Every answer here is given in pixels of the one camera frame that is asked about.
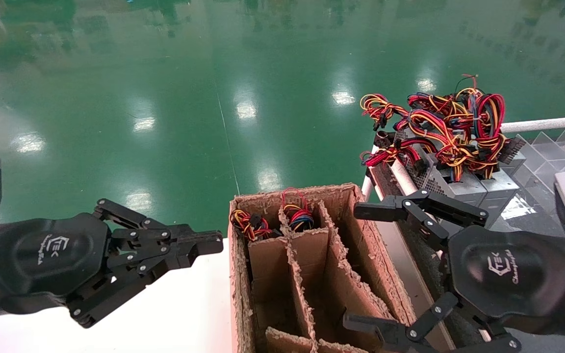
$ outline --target cardboard box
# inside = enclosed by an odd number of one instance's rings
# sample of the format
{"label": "cardboard box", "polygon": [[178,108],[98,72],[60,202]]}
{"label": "cardboard box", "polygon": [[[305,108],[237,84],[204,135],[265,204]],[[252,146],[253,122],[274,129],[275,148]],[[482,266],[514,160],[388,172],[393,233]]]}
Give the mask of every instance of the cardboard box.
{"label": "cardboard box", "polygon": [[231,212],[258,213],[283,233],[249,243],[229,224],[233,353],[374,351],[374,335],[341,326],[345,310],[407,325],[415,314],[376,225],[353,217],[361,191],[345,184],[301,192],[316,228],[298,233],[282,212],[282,192],[231,201]]}

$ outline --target white pipe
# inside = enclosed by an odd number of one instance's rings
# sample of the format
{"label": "white pipe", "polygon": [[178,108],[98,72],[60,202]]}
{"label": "white pipe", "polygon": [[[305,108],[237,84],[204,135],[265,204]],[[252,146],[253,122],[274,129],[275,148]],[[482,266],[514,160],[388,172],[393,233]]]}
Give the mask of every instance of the white pipe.
{"label": "white pipe", "polygon": [[401,189],[402,195],[411,195],[417,191],[417,188],[415,187],[413,180],[409,176],[409,173],[407,173],[407,170],[404,168],[404,165],[400,163],[400,161],[395,160],[394,163],[392,164],[391,169],[392,169],[392,174],[394,174],[394,177],[398,182],[398,186]]}
{"label": "white pipe", "polygon": [[500,126],[503,134],[509,132],[523,132],[548,129],[565,129],[565,118],[543,119],[531,121],[517,121],[515,123],[503,123]]}
{"label": "white pipe", "polygon": [[[372,146],[372,154],[375,154],[376,151],[379,150],[379,147],[376,145]],[[365,202],[370,200],[370,194],[372,194],[372,181],[369,176],[365,176],[363,179],[363,186],[361,186],[361,194],[363,194],[363,198]]]}

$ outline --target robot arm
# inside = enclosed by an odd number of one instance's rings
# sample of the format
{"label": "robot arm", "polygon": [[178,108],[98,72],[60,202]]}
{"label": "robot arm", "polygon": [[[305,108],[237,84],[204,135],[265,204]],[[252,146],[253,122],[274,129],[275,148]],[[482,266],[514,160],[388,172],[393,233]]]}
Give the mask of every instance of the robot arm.
{"label": "robot arm", "polygon": [[66,306],[88,328],[168,271],[222,250],[218,231],[166,226],[106,199],[93,214],[2,224],[0,315]]}
{"label": "robot arm", "polygon": [[[451,237],[437,218],[463,226]],[[527,333],[565,335],[565,239],[531,232],[483,228],[487,213],[444,195],[419,190],[383,203],[357,203],[355,217],[408,221],[426,243],[442,251],[446,293],[411,327],[394,321],[346,315],[344,326],[374,332],[385,349],[435,352],[424,336],[453,310],[488,330],[491,342],[454,352],[517,352],[520,342],[505,327]]]}

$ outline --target logo on robot hand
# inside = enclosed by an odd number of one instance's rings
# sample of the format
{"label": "logo on robot hand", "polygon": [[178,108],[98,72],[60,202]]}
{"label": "logo on robot hand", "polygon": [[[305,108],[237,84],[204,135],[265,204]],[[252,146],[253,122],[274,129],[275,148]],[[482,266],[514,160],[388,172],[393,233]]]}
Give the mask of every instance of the logo on robot hand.
{"label": "logo on robot hand", "polygon": [[500,252],[493,252],[487,257],[487,264],[490,271],[502,276],[512,271],[509,259],[500,257]]}
{"label": "logo on robot hand", "polygon": [[491,253],[491,256],[487,257],[488,268],[501,277],[509,272],[513,272],[512,282],[518,284],[518,264],[516,264],[516,258],[510,250],[505,250],[504,255],[504,257],[501,257],[500,252]]}
{"label": "logo on robot hand", "polygon": [[47,234],[40,248],[38,249],[38,264],[43,263],[43,258],[45,257],[45,252],[51,252],[50,257],[59,257],[58,251],[64,251],[69,244],[69,238],[67,237],[55,237],[51,239],[53,234]]}

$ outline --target green epoxy floor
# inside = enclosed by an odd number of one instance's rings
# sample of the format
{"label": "green epoxy floor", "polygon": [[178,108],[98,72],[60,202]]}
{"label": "green epoxy floor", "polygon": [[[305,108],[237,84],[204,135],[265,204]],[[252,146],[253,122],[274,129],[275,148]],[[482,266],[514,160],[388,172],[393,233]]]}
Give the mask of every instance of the green epoxy floor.
{"label": "green epoxy floor", "polygon": [[361,183],[363,94],[463,73],[565,116],[565,1],[0,0],[0,222],[107,197],[226,232],[235,194]]}

